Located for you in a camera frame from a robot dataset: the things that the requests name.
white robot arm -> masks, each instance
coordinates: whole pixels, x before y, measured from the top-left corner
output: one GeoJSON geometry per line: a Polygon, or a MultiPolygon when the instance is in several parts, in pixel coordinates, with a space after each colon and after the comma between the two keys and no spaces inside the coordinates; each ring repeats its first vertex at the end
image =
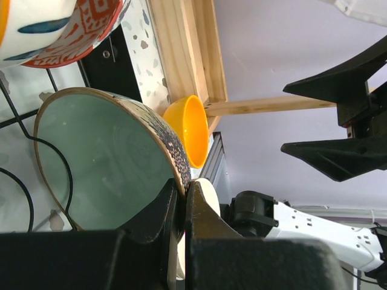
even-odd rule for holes
{"type": "Polygon", "coordinates": [[[318,239],[337,258],[387,289],[387,228],[356,228],[295,210],[272,196],[245,191],[222,205],[221,217],[244,237],[318,239]]]}
{"type": "Polygon", "coordinates": [[[384,261],[382,246],[369,228],[355,228],[294,210],[278,202],[274,205],[273,227],[267,239],[319,239],[334,251],[337,258],[363,272],[380,267],[384,261]]]}

bowl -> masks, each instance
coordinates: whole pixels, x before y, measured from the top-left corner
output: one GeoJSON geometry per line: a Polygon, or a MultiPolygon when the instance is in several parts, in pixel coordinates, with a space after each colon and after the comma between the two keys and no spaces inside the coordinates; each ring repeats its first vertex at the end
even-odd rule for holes
{"type": "Polygon", "coordinates": [[[109,36],[123,8],[124,0],[77,0],[61,37],[24,65],[58,68],[82,59],[109,36]]]}
{"type": "Polygon", "coordinates": [[[76,0],[0,0],[0,68],[27,62],[67,27],[76,0]]]}
{"type": "MultiPolygon", "coordinates": [[[[69,214],[80,230],[120,227],[152,202],[169,178],[177,182],[185,212],[187,156],[172,128],[142,103],[96,89],[64,89],[44,101],[34,136],[56,146],[70,165],[69,214]]],[[[35,143],[35,153],[63,211],[69,188],[65,166],[42,143],[35,143]]]]}
{"type": "Polygon", "coordinates": [[[167,108],[163,118],[183,143],[189,164],[202,168],[208,154],[209,130],[201,100],[192,95],[175,101],[167,108]]]}

red patterned bowl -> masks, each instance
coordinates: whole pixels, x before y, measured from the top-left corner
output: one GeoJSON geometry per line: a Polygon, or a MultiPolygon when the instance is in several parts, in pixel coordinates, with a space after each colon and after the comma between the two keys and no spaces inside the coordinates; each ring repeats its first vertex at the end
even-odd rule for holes
{"type": "Polygon", "coordinates": [[[58,68],[87,56],[110,34],[119,20],[124,2],[126,0],[77,0],[61,37],[23,65],[58,68]]]}

yellow bowl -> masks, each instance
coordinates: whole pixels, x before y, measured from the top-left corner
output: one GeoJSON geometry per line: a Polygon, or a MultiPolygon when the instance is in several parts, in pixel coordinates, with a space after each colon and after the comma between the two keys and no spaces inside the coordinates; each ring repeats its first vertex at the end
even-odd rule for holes
{"type": "Polygon", "coordinates": [[[183,143],[190,166],[203,167],[208,154],[209,131],[201,100],[195,95],[182,98],[167,108],[163,118],[183,143]]]}

wooden beam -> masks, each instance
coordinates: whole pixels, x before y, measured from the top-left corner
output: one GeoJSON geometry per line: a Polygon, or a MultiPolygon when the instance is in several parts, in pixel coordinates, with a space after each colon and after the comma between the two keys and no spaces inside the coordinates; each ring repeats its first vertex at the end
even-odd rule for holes
{"type": "Polygon", "coordinates": [[[209,101],[228,100],[213,0],[192,0],[209,101]]]}
{"type": "Polygon", "coordinates": [[[197,95],[209,98],[201,58],[194,0],[148,0],[167,88],[174,102],[197,95]]]}
{"type": "Polygon", "coordinates": [[[297,95],[205,105],[207,117],[335,107],[335,103],[297,95]]]}

